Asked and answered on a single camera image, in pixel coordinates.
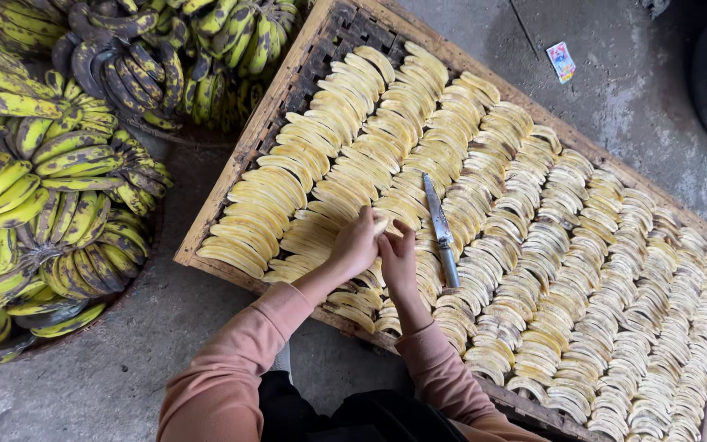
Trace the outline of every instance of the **wooden frame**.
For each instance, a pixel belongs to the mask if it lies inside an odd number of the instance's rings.
[[[280,109],[286,107],[286,101],[290,101],[289,110],[297,112],[304,110],[299,106],[299,100],[303,98],[304,94],[296,93],[295,89],[306,87],[304,83],[309,77],[307,72],[300,71],[302,69],[306,71],[308,68],[316,68],[315,65],[318,60],[315,58],[309,59],[311,51],[317,45],[329,45],[331,43],[331,37],[323,34],[323,32],[329,21],[332,20],[331,16],[334,15],[333,13],[340,8],[361,11],[368,16],[368,19],[373,24],[380,24],[381,28],[388,28],[388,32],[396,38],[403,38],[403,41],[408,39],[422,45],[454,72],[470,71],[495,84],[504,100],[511,101],[517,106],[525,108],[537,124],[552,127],[565,146],[575,149],[586,156],[596,167],[612,173],[625,186],[642,190],[650,195],[656,201],[658,207],[666,207],[677,217],[679,222],[693,227],[707,240],[707,223],[700,216],[685,209],[681,203],[651,180],[641,176],[637,171],[621,162],[616,156],[596,146],[589,138],[536,104],[527,95],[487,69],[457,45],[437,34],[427,24],[400,7],[396,2],[392,0],[382,0],[381,2],[377,0],[318,0],[307,22],[291,46],[288,55],[285,57],[269,90],[250,116],[250,120],[245,126],[228,163],[225,165],[195,222],[185,236],[182,246],[173,257],[176,262],[185,266],[194,266],[256,294],[264,293],[269,287],[269,284],[254,279],[233,266],[215,259],[196,256],[195,252],[200,247],[203,239],[209,235],[209,226],[220,216],[221,209],[227,203],[225,196],[231,186],[239,180],[240,175],[251,166],[258,156],[268,153],[268,148],[271,146],[263,146],[264,142],[270,133],[276,132],[279,126],[284,123],[283,115],[279,114]],[[373,27],[372,24],[366,21],[365,26],[368,25]],[[358,324],[347,318],[335,315],[319,307],[316,307],[311,317],[336,327],[345,334],[358,336],[374,345],[396,352],[394,349],[395,338],[391,335],[385,333],[369,334]],[[501,406],[502,410],[506,411],[509,417],[531,422],[534,425],[539,422],[541,426],[551,431],[579,440],[586,440],[587,442],[610,440],[610,438],[600,433],[588,431],[583,426],[576,424],[571,418],[564,417],[554,410],[541,407],[535,402],[520,397],[515,392],[498,387],[492,382],[481,378],[478,380],[484,391],[496,404]],[[707,407],[705,413],[706,416],[702,428],[703,442],[707,442]]]

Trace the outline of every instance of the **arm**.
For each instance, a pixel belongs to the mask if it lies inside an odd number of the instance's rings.
[[[260,439],[260,376],[325,296],[375,260],[372,209],[344,228],[331,257],[292,285],[278,283],[222,327],[166,386],[157,440]]]
[[[511,424],[482,391],[419,298],[414,232],[399,220],[402,237],[381,235],[381,271],[398,310],[403,336],[396,348],[419,389],[419,398],[447,418],[506,440],[545,441]]]

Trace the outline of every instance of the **concrete floor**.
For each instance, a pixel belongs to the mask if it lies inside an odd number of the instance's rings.
[[[432,27],[707,219],[707,135],[684,66],[707,3],[674,0],[652,21],[634,1],[401,0]],[[566,41],[578,69],[558,84],[543,49]],[[177,186],[160,257],[138,293],[70,345],[0,367],[0,441],[154,437],[162,387],[254,296],[172,262],[227,155],[158,146]],[[315,321],[291,339],[296,386],[319,412],[375,388],[412,391],[401,361]]]

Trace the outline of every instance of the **knife blade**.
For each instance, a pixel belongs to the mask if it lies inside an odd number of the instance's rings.
[[[454,263],[454,253],[449,244],[454,241],[452,231],[446,221],[443,209],[441,209],[441,199],[435,193],[435,187],[430,181],[427,172],[422,172],[424,180],[424,193],[427,194],[427,208],[430,210],[430,218],[435,228],[435,237],[438,240],[438,254],[441,256],[441,266],[446,276],[446,286],[449,288],[459,287],[459,276],[457,276],[457,266]]]

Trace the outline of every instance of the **person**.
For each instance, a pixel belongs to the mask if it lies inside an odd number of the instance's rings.
[[[422,305],[414,232],[395,220],[402,236],[376,237],[373,226],[372,208],[362,207],[337,235],[326,262],[292,284],[275,284],[222,327],[168,382],[158,442],[546,441],[496,410]],[[313,308],[378,255],[403,332],[395,347],[419,399],[389,390],[359,393],[332,417],[319,416],[290,384],[288,371],[268,370]],[[277,359],[278,369],[287,368]]]

